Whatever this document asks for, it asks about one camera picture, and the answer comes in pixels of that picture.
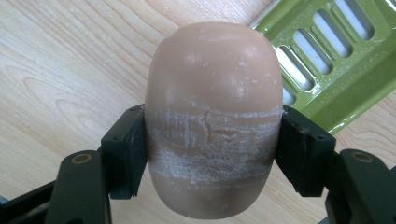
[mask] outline egg-shaped soap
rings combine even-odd
[[[145,102],[148,168],[163,203],[200,219],[250,207],[282,112],[280,67],[264,36],[230,22],[175,30],[154,54]]]

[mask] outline slot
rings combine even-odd
[[[332,71],[332,62],[306,30],[298,29],[294,32],[293,38],[321,74],[327,75]]]
[[[296,97],[288,89],[283,87],[283,104],[284,105],[294,105],[296,102]]]
[[[352,54],[352,45],[327,11],[322,9],[316,12],[314,23],[341,57],[347,58]]]
[[[364,39],[369,40],[374,35],[374,27],[359,7],[356,0],[335,0],[350,25]]]
[[[302,66],[289,49],[285,47],[277,48],[276,56],[280,65],[287,72],[295,83],[304,91],[310,91],[314,87],[314,81],[309,72]]]

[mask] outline green tray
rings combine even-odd
[[[280,0],[251,27],[276,50],[284,104],[331,134],[396,89],[395,0]]]

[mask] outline screw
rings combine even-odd
[[[90,161],[91,158],[92,158],[91,154],[87,154],[87,153],[78,154],[77,156],[73,157],[72,163],[75,165],[80,165],[82,163]]]
[[[361,152],[352,152],[352,157],[358,161],[370,163],[373,161],[373,157]]]

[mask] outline wooden table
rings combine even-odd
[[[64,157],[97,149],[123,111],[144,103],[152,55],[177,27],[250,24],[272,0],[221,2],[0,1],[0,194],[12,199],[42,186],[56,178]],[[396,91],[337,134],[337,149],[363,149],[395,165],[395,110]],[[137,198],[111,203],[114,223],[318,223],[326,217],[324,197],[300,198],[276,165],[259,199],[223,220],[173,213],[147,171]]]

